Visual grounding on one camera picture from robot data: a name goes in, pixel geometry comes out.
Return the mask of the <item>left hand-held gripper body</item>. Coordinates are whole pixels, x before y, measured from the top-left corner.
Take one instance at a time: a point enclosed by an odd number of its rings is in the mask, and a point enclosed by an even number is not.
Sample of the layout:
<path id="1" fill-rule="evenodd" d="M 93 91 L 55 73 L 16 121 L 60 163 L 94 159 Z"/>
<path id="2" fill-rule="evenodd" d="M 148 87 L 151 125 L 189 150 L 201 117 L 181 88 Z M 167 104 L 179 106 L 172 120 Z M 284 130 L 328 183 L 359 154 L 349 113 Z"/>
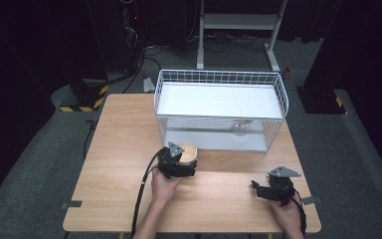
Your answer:
<path id="1" fill-rule="evenodd" d="M 169 141 L 158 154 L 158 169 L 167 179 L 184 176 L 179 164 L 183 152 L 184 149 L 181 146 Z"/>

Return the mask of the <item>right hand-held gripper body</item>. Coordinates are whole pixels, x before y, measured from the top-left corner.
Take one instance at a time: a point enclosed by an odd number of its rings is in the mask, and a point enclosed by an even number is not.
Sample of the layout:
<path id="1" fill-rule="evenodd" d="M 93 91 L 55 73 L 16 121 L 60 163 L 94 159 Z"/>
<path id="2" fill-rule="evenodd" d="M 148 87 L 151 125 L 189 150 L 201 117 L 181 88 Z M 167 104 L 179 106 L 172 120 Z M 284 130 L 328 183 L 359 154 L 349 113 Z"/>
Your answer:
<path id="1" fill-rule="evenodd" d="M 301 177 L 301 174 L 283 165 L 268 172 L 269 192 L 268 199 L 278 201 L 281 206 L 288 205 L 295 193 L 292 177 Z"/>

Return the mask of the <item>cream ceramic mug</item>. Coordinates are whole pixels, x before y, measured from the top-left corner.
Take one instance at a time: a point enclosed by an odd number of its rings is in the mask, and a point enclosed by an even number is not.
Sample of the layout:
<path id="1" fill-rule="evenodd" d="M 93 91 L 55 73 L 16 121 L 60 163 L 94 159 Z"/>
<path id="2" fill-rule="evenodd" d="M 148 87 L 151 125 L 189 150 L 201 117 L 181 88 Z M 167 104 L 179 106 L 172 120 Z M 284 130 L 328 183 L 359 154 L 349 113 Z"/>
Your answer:
<path id="1" fill-rule="evenodd" d="M 191 164 L 197 160 L 198 149 L 191 142 L 181 142 L 179 144 L 184 149 L 179 159 L 180 164 Z"/>

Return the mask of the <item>clear jar with white lid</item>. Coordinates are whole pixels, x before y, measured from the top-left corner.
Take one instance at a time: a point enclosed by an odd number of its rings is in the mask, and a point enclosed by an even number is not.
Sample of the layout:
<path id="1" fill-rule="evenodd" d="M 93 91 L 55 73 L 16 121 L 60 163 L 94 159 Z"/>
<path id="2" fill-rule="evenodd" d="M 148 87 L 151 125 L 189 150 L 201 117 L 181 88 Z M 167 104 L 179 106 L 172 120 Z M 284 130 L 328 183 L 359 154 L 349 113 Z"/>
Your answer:
<path id="1" fill-rule="evenodd" d="M 237 119 L 232 125 L 232 133 L 235 135 L 245 135 L 248 133 L 252 120 L 249 119 Z"/>

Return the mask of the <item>white wire shelf rack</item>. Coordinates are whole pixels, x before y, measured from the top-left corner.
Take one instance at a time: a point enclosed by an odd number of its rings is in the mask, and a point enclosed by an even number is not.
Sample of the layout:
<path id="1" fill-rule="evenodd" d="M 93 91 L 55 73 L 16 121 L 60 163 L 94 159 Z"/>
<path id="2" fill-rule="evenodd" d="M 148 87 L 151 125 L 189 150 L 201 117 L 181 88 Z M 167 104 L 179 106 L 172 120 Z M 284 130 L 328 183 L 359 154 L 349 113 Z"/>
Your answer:
<path id="1" fill-rule="evenodd" d="M 287 117 L 288 97 L 278 73 L 162 70 L 154 111 L 163 144 L 199 149 L 266 152 Z M 235 120 L 252 120 L 245 135 Z"/>

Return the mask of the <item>person's left hand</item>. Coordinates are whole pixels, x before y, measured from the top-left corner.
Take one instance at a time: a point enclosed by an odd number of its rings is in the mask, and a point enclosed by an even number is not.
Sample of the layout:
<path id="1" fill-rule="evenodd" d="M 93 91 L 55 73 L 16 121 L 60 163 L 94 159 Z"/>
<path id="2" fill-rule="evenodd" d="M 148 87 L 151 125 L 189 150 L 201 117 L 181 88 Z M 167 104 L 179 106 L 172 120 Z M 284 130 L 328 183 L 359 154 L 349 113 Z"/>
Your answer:
<path id="1" fill-rule="evenodd" d="M 152 172 L 152 203 L 156 205 L 166 205 L 173 197 L 177 186 L 183 180 L 182 177 L 167 179 L 161 172 Z"/>

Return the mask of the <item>person's right hand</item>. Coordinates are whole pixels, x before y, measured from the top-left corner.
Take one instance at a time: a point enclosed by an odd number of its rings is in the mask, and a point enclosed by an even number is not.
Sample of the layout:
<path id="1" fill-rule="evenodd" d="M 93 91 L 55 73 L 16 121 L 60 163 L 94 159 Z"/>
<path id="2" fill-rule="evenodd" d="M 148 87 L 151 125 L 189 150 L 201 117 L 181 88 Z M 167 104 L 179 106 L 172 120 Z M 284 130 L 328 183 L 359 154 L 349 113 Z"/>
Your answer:
<path id="1" fill-rule="evenodd" d="M 270 207 L 273 210 L 278 225 L 283 232 L 300 230 L 301 219 L 299 207 L 301 206 L 301 200 L 297 194 L 292 198 L 292 201 L 285 206 L 281 206 L 278 201 L 268 201 Z"/>

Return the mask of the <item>black base with hazard stripes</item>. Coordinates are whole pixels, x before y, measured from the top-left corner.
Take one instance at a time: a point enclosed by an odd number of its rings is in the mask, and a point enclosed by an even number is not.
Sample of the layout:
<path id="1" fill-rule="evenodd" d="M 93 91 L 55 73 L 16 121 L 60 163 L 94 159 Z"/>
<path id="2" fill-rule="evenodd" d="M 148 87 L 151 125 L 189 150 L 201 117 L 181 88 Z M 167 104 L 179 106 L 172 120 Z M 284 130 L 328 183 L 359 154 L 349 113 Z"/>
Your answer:
<path id="1" fill-rule="evenodd" d="M 340 97 L 334 92 L 323 92 L 305 87 L 296 88 L 304 111 L 307 114 L 346 115 L 347 111 Z"/>
<path id="2" fill-rule="evenodd" d="M 78 83 L 69 85 L 59 104 L 59 109 L 65 113 L 97 111 L 102 105 L 107 90 L 107 83 L 80 80 Z"/>

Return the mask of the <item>white metal stand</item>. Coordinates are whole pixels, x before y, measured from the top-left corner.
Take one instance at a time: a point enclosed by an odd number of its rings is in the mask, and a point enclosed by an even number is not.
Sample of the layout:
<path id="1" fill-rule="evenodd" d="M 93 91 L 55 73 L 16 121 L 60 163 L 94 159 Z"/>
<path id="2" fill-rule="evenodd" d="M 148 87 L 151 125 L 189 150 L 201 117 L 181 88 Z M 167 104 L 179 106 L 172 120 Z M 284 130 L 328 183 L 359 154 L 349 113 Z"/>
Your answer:
<path id="1" fill-rule="evenodd" d="M 280 66 L 274 53 L 274 46 L 282 24 L 287 0 L 282 0 L 276 14 L 223 14 L 206 13 L 205 0 L 200 2 L 199 36 L 196 68 L 204 69 L 204 31 L 205 30 L 254 30 L 270 31 L 270 41 L 264 44 L 265 52 L 274 72 L 279 72 Z"/>

